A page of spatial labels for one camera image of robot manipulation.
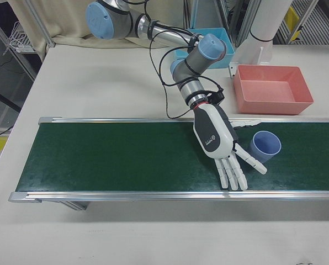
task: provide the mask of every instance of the white cylinder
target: white cylinder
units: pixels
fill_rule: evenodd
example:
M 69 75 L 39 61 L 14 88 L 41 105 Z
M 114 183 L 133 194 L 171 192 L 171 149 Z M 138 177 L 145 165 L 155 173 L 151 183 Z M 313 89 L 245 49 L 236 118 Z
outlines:
M 260 40 L 272 40 L 292 1 L 262 0 L 251 27 L 252 34 Z

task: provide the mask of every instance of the white table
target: white table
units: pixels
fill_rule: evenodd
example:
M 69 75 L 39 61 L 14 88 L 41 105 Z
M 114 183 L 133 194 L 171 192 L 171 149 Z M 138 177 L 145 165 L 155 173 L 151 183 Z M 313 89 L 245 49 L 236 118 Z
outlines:
M 329 202 L 92 203 L 84 213 L 7 202 L 39 117 L 165 117 L 147 53 L 50 49 L 0 158 L 0 264 L 329 264 Z M 275 47 L 272 64 L 296 65 L 304 74 L 315 103 L 299 119 L 329 118 L 329 47 Z M 226 88 L 229 117 L 245 117 L 228 70 L 207 75 Z M 172 114 L 186 110 L 177 90 L 169 92 Z

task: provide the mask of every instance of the pink tray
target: pink tray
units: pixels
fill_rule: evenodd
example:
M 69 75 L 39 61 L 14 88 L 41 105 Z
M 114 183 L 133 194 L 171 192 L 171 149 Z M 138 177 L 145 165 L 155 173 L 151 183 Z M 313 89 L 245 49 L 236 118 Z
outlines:
M 234 86 L 242 113 L 299 114 L 314 102 L 298 67 L 238 65 Z

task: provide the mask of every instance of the cable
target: cable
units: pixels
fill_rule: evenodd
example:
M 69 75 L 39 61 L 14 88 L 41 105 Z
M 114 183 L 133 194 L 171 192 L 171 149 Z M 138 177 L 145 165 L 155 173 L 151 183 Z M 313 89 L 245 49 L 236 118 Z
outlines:
M 189 46 L 189 42 L 187 42 L 187 40 L 186 40 L 183 36 L 181 36 L 178 32 L 176 32 L 176 31 L 174 31 L 174 30 L 165 30 L 165 31 L 162 31 L 162 32 L 157 33 L 157 34 L 152 38 L 152 40 L 151 40 L 151 42 L 150 42 L 150 47 L 149 47 L 150 60 L 151 60 L 152 66 L 153 66 L 153 68 L 155 69 L 157 76 L 160 78 L 160 81 L 161 81 L 161 83 L 162 83 L 162 87 L 163 87 L 163 90 L 164 90 L 164 93 L 165 93 L 164 95 L 165 95 L 165 97 L 166 97 L 166 116 L 167 116 L 169 119 L 178 119 L 178 118 L 180 118 L 180 117 L 186 115 L 189 111 L 191 111 L 191 109 L 188 109 L 186 112 L 184 112 L 183 114 L 178 115 L 178 116 L 174 116 L 174 117 L 172 117 L 172 116 L 169 115 L 169 113 L 168 113 L 168 94 L 167 94 L 167 90 L 166 90 L 165 85 L 164 85 L 163 82 L 162 82 L 161 74 L 160 74 L 159 71 L 157 70 L 156 65 L 155 65 L 155 62 L 153 61 L 152 54 L 151 54 L 152 44 L 153 44 L 155 38 L 156 38 L 158 35 L 160 35 L 161 33 L 164 33 L 164 32 L 174 32 L 174 33 L 178 34 L 178 35 L 179 35 L 179 36 L 180 36 L 180 37 L 181 37 L 181 38 L 182 38 L 182 39 L 188 44 L 188 46 Z M 181 47 L 174 48 L 174 49 L 178 50 L 178 49 L 186 48 L 186 47 L 188 47 L 188 46 L 181 46 Z
M 5 130 L 5 131 L 1 132 L 1 133 L 0 133 L 0 135 L 2 135 L 2 134 L 4 134 L 4 133 L 6 133 L 8 130 L 11 130 L 11 129 L 13 128 L 13 126 L 14 126 L 14 125 L 12 125 L 11 127 L 9 127 L 7 130 Z
M 0 67 L 6 65 L 6 64 L 9 63 L 9 62 L 11 62 L 11 61 L 12 61 L 12 58 L 13 58 L 13 57 L 11 56 L 10 60 L 9 60 L 9 61 L 6 61 L 6 62 L 4 62 L 4 63 L 2 63 L 2 64 L 0 65 Z
M 12 61 L 12 58 L 13 58 L 13 57 L 11 56 L 10 60 L 8 60 L 8 61 L 2 63 L 2 64 L 0 65 L 0 67 L 2 67 L 2 66 L 4 66 L 4 65 L 6 65 L 7 63 L 11 62 L 11 61 Z M 3 67 L 3 68 L 4 68 L 6 71 L 10 71 L 10 72 L 13 72 L 13 73 L 19 73 L 20 75 L 23 74 L 23 73 L 25 73 L 25 72 L 17 72 L 17 71 L 13 71 L 13 70 L 11 70 L 11 69 L 7 69 L 7 68 L 5 68 L 5 67 Z
M 141 1 L 141 2 L 130 2 L 130 1 L 127 1 L 127 0 L 123 0 L 123 2 L 127 3 L 127 4 L 133 4 L 133 5 L 138 5 L 138 4 L 146 4 L 148 1 L 150 0 L 144 0 L 144 1 Z
M 172 49 L 170 49 L 169 51 L 167 51 L 167 52 L 162 56 L 162 58 L 161 58 L 161 60 L 160 60 L 160 64 L 159 64 L 159 66 L 158 66 L 158 70 L 157 70 L 156 65 L 155 65 L 155 63 L 154 63 L 154 61 L 153 61 L 152 54 L 151 54 L 152 44 L 153 44 L 155 38 L 156 38 L 158 35 L 160 35 L 160 34 L 162 34 L 162 33 L 164 33 L 164 32 L 169 32 L 169 31 L 178 34 L 178 35 L 179 35 L 179 36 L 180 36 L 180 37 L 181 37 L 181 38 L 182 38 L 182 39 L 188 44 L 188 46 L 175 47 L 175 48 L 172 48 Z M 167 95 L 166 86 L 167 86 L 167 87 L 176 86 L 176 85 L 178 85 L 178 84 L 180 84 L 180 83 L 183 83 L 183 82 L 185 82 L 185 81 L 188 81 L 188 80 L 193 80 L 193 79 L 195 80 L 195 79 L 197 79 L 197 78 L 204 78 L 204 79 L 209 80 L 209 81 L 211 81 L 212 83 L 214 83 L 214 84 L 217 86 L 218 91 L 217 91 L 217 92 L 214 92 L 214 91 L 205 91 L 205 92 L 203 92 L 203 94 L 208 95 L 208 94 L 212 94 L 212 93 L 219 93 L 219 92 L 222 92 L 222 91 L 224 90 L 224 89 L 223 89 L 223 88 L 222 88 L 222 87 L 221 87 L 216 81 L 214 81 L 213 79 L 211 79 L 211 78 L 209 78 L 209 77 L 202 76 L 202 75 L 191 76 L 191 77 L 185 78 L 185 79 L 183 79 L 183 80 L 181 80 L 181 81 L 179 81 L 179 82 L 173 83 L 173 84 L 167 84 L 167 83 L 163 80 L 163 78 L 162 78 L 162 74 L 161 74 L 161 68 L 162 68 L 163 60 L 166 58 L 166 56 L 167 56 L 168 54 L 170 54 L 171 52 L 175 51 L 175 50 L 179 50 L 179 49 L 187 49 L 187 48 L 189 48 L 189 47 L 193 47 L 193 46 L 190 46 L 190 45 L 189 45 L 189 42 L 188 42 L 183 36 L 181 36 L 177 31 L 174 31 L 174 30 L 165 30 L 165 31 L 159 32 L 159 33 L 157 33 L 157 34 L 152 38 L 152 40 L 151 40 L 151 42 L 150 42 L 150 47 L 149 47 L 150 60 L 151 60 L 151 63 L 152 63 L 153 68 L 155 69 L 155 71 L 156 71 L 156 73 L 157 73 L 157 75 L 158 75 L 158 77 L 159 77 L 159 79 L 160 79 L 160 81 L 161 81 L 161 83 L 162 83 L 162 87 L 163 87 L 163 89 L 164 89 L 164 93 L 165 93 L 165 96 L 166 96 L 166 115 L 167 115 L 167 117 L 170 118 L 170 119 L 177 119 L 177 118 L 180 118 L 180 117 L 186 115 L 190 110 L 187 110 L 185 113 L 183 113 L 183 114 L 181 114 L 181 115 L 179 115 L 179 116 L 171 117 L 171 116 L 168 114 L 168 95 Z

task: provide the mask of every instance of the floor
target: floor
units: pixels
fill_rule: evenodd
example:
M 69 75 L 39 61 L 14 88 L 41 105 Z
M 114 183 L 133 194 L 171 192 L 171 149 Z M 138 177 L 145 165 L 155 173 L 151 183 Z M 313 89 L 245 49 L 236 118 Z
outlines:
M 22 107 L 33 84 L 0 41 L 0 94 Z M 18 113 L 0 102 L 0 132 L 12 126 Z
M 299 16 L 302 15 L 305 7 L 310 0 L 295 0 L 292 3 L 293 8 Z M 282 23 L 279 32 L 277 33 L 276 44 L 284 44 L 284 39 L 287 39 L 289 30 L 285 23 Z M 329 45 L 329 19 L 317 4 L 308 20 L 304 24 L 302 31 L 297 40 L 291 44 L 295 45 Z

